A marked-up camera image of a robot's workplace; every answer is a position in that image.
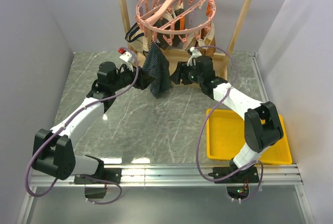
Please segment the navy striped underwear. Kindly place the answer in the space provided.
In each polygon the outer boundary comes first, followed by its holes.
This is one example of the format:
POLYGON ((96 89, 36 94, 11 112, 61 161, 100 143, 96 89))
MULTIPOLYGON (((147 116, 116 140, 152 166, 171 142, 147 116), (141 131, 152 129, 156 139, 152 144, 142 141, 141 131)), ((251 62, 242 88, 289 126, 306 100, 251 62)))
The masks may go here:
POLYGON ((143 70, 155 80, 150 84, 150 92, 155 98, 171 88, 169 61, 160 47, 152 41, 144 61, 143 70))

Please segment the pink round clip hanger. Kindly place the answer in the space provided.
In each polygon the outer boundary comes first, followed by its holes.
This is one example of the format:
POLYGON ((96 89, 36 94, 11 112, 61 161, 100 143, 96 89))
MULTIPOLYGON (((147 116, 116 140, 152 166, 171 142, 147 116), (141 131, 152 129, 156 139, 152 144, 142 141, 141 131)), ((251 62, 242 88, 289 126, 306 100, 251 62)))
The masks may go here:
POLYGON ((140 0, 135 21, 162 49, 187 43, 187 37, 213 22, 214 0, 140 0))

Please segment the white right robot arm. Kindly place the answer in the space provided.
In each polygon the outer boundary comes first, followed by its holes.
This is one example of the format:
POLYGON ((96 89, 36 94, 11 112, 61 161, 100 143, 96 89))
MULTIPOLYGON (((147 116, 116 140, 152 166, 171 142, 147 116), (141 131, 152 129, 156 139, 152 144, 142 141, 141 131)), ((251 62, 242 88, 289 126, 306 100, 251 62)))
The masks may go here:
POLYGON ((259 161, 261 154, 284 137, 276 106, 270 101, 255 100, 235 89, 227 80, 218 77, 213 61, 208 56, 199 56, 190 62, 178 62, 171 81, 174 84, 199 85, 206 96, 226 105, 244 121, 245 144, 231 159, 226 175, 216 179, 206 177, 208 181, 243 181, 259 161))

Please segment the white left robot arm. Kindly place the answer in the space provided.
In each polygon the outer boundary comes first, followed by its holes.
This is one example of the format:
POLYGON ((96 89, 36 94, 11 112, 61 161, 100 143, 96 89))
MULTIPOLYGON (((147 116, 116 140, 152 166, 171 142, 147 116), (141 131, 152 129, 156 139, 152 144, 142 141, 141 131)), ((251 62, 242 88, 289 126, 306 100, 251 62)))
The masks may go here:
POLYGON ((111 61, 100 64, 97 79, 83 103, 52 129, 40 129, 35 134, 31 167, 59 180, 86 175, 92 183, 102 182, 106 174, 104 162, 89 155, 75 155, 74 144, 109 110, 117 91, 131 86, 144 90, 154 80, 141 67, 130 69, 123 64, 117 68, 111 61))

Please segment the wooden hanger rack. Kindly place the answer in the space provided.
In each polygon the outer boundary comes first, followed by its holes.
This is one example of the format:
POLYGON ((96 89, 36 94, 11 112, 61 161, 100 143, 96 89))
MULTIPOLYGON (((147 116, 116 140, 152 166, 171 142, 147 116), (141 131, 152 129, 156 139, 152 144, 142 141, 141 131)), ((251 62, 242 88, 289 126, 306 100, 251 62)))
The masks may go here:
MULTIPOLYGON (((244 3, 240 10, 233 34, 231 36, 231 39, 229 41, 229 45, 227 48, 227 52, 229 54, 232 53, 234 46, 237 42, 239 32, 240 32, 241 27, 246 18, 251 1, 252 0, 244 0, 244 3)), ((130 20, 129 20, 129 14, 128 14, 128 9, 127 9, 127 3, 126 3, 126 0, 119 0, 119 3, 120 3, 120 10, 121 10, 121 15, 122 15, 124 30, 125 30, 125 33, 127 33, 127 31, 130 29, 130 20)), ((164 52, 166 54, 166 57, 173 58, 173 59, 171 59, 171 64, 173 65, 173 67, 175 67, 176 61, 180 61, 180 57, 185 57, 185 50, 178 50, 175 48, 171 48, 170 50, 167 50, 164 52)), ((228 58, 226 54, 221 54, 218 52, 215 52, 212 58, 213 58, 213 67, 217 68, 218 75, 222 75, 222 78, 227 78, 227 65, 228 65, 228 62, 231 60, 231 58, 228 58)))

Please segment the brown hanging garment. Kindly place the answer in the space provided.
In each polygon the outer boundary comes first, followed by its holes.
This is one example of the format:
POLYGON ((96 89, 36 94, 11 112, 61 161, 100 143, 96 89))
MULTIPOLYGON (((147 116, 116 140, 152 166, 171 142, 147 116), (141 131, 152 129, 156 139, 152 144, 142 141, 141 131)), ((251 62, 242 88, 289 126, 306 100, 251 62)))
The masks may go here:
POLYGON ((216 49, 214 47, 203 46, 215 46, 215 27, 213 22, 210 25, 204 27, 198 32, 192 33, 187 37, 187 43, 183 45, 183 49, 188 51, 191 47, 200 47, 199 51, 204 56, 213 57, 216 49))

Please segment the yellow plastic tray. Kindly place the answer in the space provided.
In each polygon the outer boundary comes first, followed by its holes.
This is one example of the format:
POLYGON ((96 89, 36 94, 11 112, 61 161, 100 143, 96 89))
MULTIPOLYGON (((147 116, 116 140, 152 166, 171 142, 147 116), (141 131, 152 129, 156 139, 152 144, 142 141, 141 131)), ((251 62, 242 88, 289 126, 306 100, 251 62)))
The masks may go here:
MULTIPOLYGON (((232 159, 245 144, 244 121, 234 111, 216 109, 207 121, 207 157, 211 160, 232 159)), ((264 164, 291 165, 293 163, 287 134, 268 148, 260 157, 264 164)))

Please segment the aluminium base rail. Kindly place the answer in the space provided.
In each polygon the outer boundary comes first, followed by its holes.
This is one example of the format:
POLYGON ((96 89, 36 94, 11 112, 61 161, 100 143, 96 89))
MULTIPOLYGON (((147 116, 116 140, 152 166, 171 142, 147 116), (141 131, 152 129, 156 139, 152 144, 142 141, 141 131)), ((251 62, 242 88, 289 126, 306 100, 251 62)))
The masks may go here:
MULTIPOLYGON (((208 176, 214 167, 226 167, 215 164, 202 164, 202 172, 208 176)), ((125 187, 209 187, 218 186, 205 180, 195 164, 130 164, 107 165, 107 168, 120 168, 120 186, 125 187)), ((40 172, 33 172, 30 186, 49 187, 54 178, 40 172)), ((75 177, 58 180, 54 187, 103 187, 103 184, 77 184, 75 177)), ((265 165, 262 186, 303 185, 297 165, 265 165)))

